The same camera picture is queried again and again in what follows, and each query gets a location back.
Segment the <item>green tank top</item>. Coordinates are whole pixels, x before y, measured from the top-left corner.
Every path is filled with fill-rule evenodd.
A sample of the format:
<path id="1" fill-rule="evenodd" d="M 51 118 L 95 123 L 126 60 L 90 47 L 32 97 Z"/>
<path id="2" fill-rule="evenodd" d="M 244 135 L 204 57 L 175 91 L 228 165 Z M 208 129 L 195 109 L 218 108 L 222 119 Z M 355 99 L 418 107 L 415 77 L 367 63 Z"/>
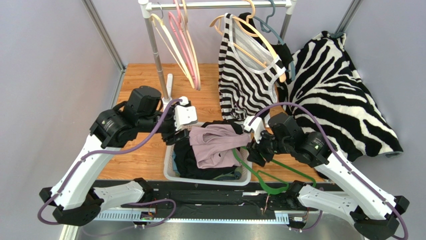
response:
<path id="1" fill-rule="evenodd" d="M 233 172 L 227 173 L 227 174 L 221 174 L 217 177 L 215 177 L 214 181 L 235 181 L 239 180 L 243 175 L 243 168 L 242 166 L 238 166 L 234 169 Z"/>

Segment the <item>dark top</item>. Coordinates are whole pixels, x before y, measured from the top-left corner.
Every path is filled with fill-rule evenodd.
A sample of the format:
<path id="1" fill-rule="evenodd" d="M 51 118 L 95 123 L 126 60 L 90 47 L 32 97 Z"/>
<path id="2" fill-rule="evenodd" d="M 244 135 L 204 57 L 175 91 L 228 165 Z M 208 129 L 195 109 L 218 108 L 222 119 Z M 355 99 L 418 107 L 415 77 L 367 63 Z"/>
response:
<path id="1" fill-rule="evenodd" d="M 196 165 L 203 170 L 239 167 L 241 164 L 234 157 L 233 149 L 245 146 L 250 141 L 249 134 L 236 133 L 230 124 L 192 127 L 189 132 L 189 144 Z"/>

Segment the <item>cream plastic hanger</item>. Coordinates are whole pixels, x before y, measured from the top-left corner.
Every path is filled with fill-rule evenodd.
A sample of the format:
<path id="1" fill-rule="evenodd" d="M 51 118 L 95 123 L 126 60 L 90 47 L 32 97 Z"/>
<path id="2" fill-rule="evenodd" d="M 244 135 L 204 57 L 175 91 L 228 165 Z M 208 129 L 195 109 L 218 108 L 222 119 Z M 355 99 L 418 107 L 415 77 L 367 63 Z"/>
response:
<path id="1" fill-rule="evenodd" d="M 157 14 L 152 13 L 150 15 L 150 18 L 151 18 L 151 21 L 153 23 L 154 29 L 157 31 L 160 38 L 162 39 L 162 41 L 166 45 L 168 51 L 170 52 L 170 54 L 174 58 L 175 62 L 177 63 L 177 65 L 179 66 L 179 68 L 181 69 L 181 71 L 183 72 L 185 77 L 187 78 L 188 70 L 185 66 L 183 66 L 185 59 L 184 59 L 183 54 L 180 53 L 181 49 L 179 47 L 178 41 L 175 37 L 175 34 L 173 33 L 172 30 L 170 31 L 166 27 L 165 21 L 161 17 L 159 17 Z"/>

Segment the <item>pink plastic hanger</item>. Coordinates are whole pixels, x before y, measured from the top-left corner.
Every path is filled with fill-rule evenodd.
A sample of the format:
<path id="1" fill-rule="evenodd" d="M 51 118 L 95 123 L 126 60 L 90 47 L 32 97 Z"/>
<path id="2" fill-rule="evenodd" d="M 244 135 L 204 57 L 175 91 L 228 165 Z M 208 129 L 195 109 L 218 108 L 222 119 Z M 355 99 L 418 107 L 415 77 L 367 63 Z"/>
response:
<path id="1" fill-rule="evenodd" d="M 182 23 L 182 11 L 180 9 L 180 4 L 181 1 L 180 0 L 174 0 L 173 4 L 175 6 L 176 9 L 176 13 L 177 15 L 173 14 L 172 12 L 168 13 L 168 21 L 169 21 L 169 25 L 172 29 L 172 32 L 174 33 L 176 40 L 179 44 L 180 47 L 180 53 L 183 54 L 184 57 L 184 64 L 182 65 L 183 67 L 186 67 L 187 69 L 187 78 L 192 86 L 193 89 L 195 89 L 195 72 L 194 72 L 194 68 L 193 68 L 193 57 L 190 55 L 190 47 L 189 44 L 185 38 L 184 35 L 184 29 L 181 26 Z"/>

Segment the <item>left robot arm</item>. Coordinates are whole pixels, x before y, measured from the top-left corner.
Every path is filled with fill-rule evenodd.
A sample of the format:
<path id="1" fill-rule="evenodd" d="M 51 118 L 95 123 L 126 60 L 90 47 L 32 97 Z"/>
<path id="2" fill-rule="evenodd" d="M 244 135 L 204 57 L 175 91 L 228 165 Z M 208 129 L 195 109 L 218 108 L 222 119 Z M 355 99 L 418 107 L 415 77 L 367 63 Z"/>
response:
<path id="1" fill-rule="evenodd" d="M 125 146 L 139 133 L 146 133 L 146 141 L 161 134 L 163 141 L 171 145 L 187 137 L 185 126 L 197 120 L 196 108 L 185 96 L 164 104 L 156 88 L 133 89 L 128 100 L 99 114 L 65 176 L 55 186 L 40 191 L 43 207 L 54 208 L 52 224 L 84 226 L 114 207 L 151 205 L 153 188 L 141 177 L 103 188 L 94 183 L 115 155 L 134 151 Z"/>

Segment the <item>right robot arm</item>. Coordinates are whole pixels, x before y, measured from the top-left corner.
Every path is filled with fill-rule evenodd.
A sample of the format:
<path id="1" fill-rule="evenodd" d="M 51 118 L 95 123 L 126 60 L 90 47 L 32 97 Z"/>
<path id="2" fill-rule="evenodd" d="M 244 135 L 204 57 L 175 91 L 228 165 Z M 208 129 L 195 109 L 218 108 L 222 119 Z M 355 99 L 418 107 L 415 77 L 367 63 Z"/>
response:
<path id="1" fill-rule="evenodd" d="M 295 119 L 284 113 L 271 117 L 270 131 L 260 117 L 250 116 L 243 122 L 246 132 L 254 134 L 248 145 L 249 159 L 264 164 L 277 154 L 290 154 L 337 184 L 346 196 L 339 196 L 294 181 L 286 195 L 307 208 L 314 208 L 351 224 L 370 240 L 395 237 L 402 226 L 400 216 L 409 201 L 379 188 L 357 170 L 333 144 L 327 144 L 320 132 L 305 133 Z"/>

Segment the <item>zebra striped tank top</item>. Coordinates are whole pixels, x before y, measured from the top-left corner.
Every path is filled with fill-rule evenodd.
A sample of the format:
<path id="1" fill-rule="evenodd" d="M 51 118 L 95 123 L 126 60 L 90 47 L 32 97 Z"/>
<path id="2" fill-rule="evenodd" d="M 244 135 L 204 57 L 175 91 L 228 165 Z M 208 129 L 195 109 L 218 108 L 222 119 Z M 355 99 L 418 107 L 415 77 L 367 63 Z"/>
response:
<path id="1" fill-rule="evenodd" d="M 223 17 L 224 30 L 218 56 L 218 91 L 221 116 L 242 124 L 249 116 L 275 104 L 275 83 L 286 67 L 253 36 L 233 14 Z"/>

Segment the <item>black top on teal hanger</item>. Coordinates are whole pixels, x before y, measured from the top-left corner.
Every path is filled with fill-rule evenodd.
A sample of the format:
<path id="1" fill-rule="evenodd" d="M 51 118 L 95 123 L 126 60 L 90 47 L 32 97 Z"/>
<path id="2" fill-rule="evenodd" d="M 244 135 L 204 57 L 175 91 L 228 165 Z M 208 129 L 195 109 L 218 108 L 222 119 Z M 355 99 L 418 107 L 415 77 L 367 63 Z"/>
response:
<path id="1" fill-rule="evenodd" d="M 272 29 L 272 27 L 265 24 L 264 21 L 261 20 L 259 17 L 254 16 L 253 18 L 250 18 L 248 20 L 248 23 L 254 28 L 256 28 L 254 20 L 259 21 L 262 32 L 265 32 L 265 33 L 272 32 L 278 38 L 278 44 L 271 43 L 271 46 L 275 50 L 277 55 L 280 57 L 283 64 L 287 68 L 290 68 L 290 72 L 286 72 L 285 75 L 286 75 L 286 81 L 291 83 L 292 80 L 295 80 L 296 69 L 293 63 L 293 57 L 292 57 L 292 54 L 290 53 L 290 49 L 288 48 L 287 44 L 284 43 L 281 37 Z M 288 98 L 286 82 L 280 82 L 279 80 L 277 80 L 274 85 L 276 87 L 278 101 L 286 102 Z"/>

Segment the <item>tan hanger under striped top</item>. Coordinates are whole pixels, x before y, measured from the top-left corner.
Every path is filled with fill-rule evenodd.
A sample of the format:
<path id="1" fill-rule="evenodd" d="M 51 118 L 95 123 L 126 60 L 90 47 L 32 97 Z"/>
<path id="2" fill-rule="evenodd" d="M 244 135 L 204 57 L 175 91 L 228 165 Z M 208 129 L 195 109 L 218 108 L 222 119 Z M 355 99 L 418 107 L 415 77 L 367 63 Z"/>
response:
<path id="1" fill-rule="evenodd" d="M 243 85 L 271 87 L 279 80 L 285 82 L 286 67 L 276 51 L 249 19 L 256 8 L 251 0 L 252 13 L 240 18 L 231 13 L 216 17 L 210 27 L 222 36 L 218 57 L 218 87 L 238 88 Z"/>

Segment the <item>teal plastic hanger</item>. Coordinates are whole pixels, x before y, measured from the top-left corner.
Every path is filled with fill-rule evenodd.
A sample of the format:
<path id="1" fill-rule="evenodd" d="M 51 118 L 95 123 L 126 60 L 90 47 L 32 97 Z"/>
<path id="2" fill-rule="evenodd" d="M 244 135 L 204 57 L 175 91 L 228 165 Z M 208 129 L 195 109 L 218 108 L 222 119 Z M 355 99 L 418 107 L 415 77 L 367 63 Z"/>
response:
<path id="1" fill-rule="evenodd" d="M 269 14 L 265 20 L 262 20 L 261 18 L 254 16 L 253 18 L 257 21 L 259 21 L 260 23 L 260 29 L 262 32 L 264 33 L 273 33 L 274 36 L 277 38 L 278 40 L 278 44 L 275 45 L 275 47 L 278 47 L 278 53 L 280 56 L 280 59 L 282 61 L 283 64 L 288 65 L 288 68 L 286 70 L 286 72 L 289 74 L 289 80 L 288 82 L 292 82 L 295 77 L 296 77 L 296 68 L 295 68 L 295 64 L 294 64 L 294 59 L 293 56 L 290 52 L 290 49 L 288 48 L 287 44 L 284 42 L 284 40 L 282 39 L 281 36 L 279 36 L 279 34 L 268 24 L 269 18 L 273 17 L 275 15 L 276 12 L 276 5 L 274 3 L 273 0 L 269 0 L 271 7 L 272 7 L 272 12 L 271 14 Z"/>

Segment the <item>white plastic basket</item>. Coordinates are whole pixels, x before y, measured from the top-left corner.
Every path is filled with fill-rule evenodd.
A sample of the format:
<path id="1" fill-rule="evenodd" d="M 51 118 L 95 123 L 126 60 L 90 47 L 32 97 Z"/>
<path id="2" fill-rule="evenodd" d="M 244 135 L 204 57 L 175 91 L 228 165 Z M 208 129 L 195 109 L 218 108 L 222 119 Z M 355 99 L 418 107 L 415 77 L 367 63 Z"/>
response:
<path id="1" fill-rule="evenodd" d="M 189 126 L 187 129 L 190 131 L 193 127 L 200 127 L 205 122 L 202 123 L 196 123 L 194 125 Z M 184 183 L 193 183 L 193 184 L 207 184 L 207 185 L 221 185 L 221 186 L 245 186 L 247 185 L 251 180 L 251 173 L 248 170 L 252 166 L 250 162 L 248 162 L 248 152 L 244 150 L 243 148 L 245 146 L 241 146 L 239 148 L 239 152 L 241 154 L 241 157 L 237 156 L 237 151 L 233 150 L 233 155 L 241 163 L 242 166 L 242 176 L 239 180 L 224 180 L 224 181 L 218 181 L 218 180 L 201 180 L 201 179 L 191 179 L 191 178 L 182 178 L 177 177 L 173 171 L 172 168 L 172 152 L 174 150 L 174 145 L 168 146 L 166 148 L 166 154 L 164 159 L 164 176 L 170 180 L 170 181 L 177 181 L 177 182 L 184 182 Z"/>

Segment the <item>white clothes rack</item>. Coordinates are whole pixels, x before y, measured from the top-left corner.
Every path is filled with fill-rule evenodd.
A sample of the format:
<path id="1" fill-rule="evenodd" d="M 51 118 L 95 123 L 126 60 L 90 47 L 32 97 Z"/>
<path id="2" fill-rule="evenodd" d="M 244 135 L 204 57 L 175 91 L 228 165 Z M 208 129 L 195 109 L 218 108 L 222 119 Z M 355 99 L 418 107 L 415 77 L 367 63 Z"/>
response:
<path id="1" fill-rule="evenodd" d="M 175 10 L 176 5 L 171 4 L 161 4 L 161 3 L 152 3 L 150 0 L 139 0 L 138 4 L 140 5 L 140 10 L 142 16 L 145 20 L 146 30 L 149 37 L 149 43 L 151 46 L 154 63 L 156 66 L 159 83 L 161 91 L 163 94 L 162 102 L 164 105 L 167 105 L 172 100 L 172 89 L 173 89 L 173 74 L 169 74 L 165 77 L 163 66 L 161 63 L 160 53 L 157 46 L 157 41 L 154 33 L 154 25 L 152 22 L 152 12 L 153 11 L 162 11 L 162 10 Z M 287 33 L 287 29 L 293 15 L 293 11 L 296 8 L 296 0 L 273 0 L 271 2 L 266 0 L 255 0 L 253 2 L 254 7 L 258 8 L 268 8 L 268 7 L 283 7 L 286 8 L 285 18 L 281 27 L 281 32 L 279 37 L 283 40 Z M 204 2 L 190 2 L 183 4 L 182 7 L 188 10 L 196 9 L 225 9 L 225 8 L 247 8 L 249 3 L 242 2 L 241 0 L 232 0 L 232 1 L 204 1 Z"/>

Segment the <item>zebra print blanket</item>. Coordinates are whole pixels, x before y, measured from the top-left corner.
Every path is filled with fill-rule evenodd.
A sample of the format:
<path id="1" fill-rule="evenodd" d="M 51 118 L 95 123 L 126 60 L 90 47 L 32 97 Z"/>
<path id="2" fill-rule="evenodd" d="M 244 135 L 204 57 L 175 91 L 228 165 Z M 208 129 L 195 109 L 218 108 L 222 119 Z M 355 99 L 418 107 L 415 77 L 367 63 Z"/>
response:
<path id="1" fill-rule="evenodd" d="M 348 52 L 345 33 L 322 31 L 293 54 L 295 75 L 277 82 L 285 112 L 306 133 L 324 129 L 329 140 L 353 162 L 368 156 L 399 156 L 395 131 L 364 85 Z"/>

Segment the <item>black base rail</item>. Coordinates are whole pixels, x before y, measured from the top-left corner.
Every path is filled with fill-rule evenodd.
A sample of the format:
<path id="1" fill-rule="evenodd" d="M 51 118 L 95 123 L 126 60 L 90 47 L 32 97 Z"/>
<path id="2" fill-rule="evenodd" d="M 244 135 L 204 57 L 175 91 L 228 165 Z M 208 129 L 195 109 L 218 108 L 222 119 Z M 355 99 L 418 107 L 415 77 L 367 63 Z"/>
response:
<path id="1" fill-rule="evenodd" d="M 170 213 L 170 223 L 286 225 L 295 217 L 316 221 L 320 211 L 308 209 L 284 193 L 267 196 L 257 182 L 245 186 L 209 185 L 151 180 L 153 200 L 173 200 L 157 206 L 122 205 L 101 212 L 97 221 L 159 222 Z"/>

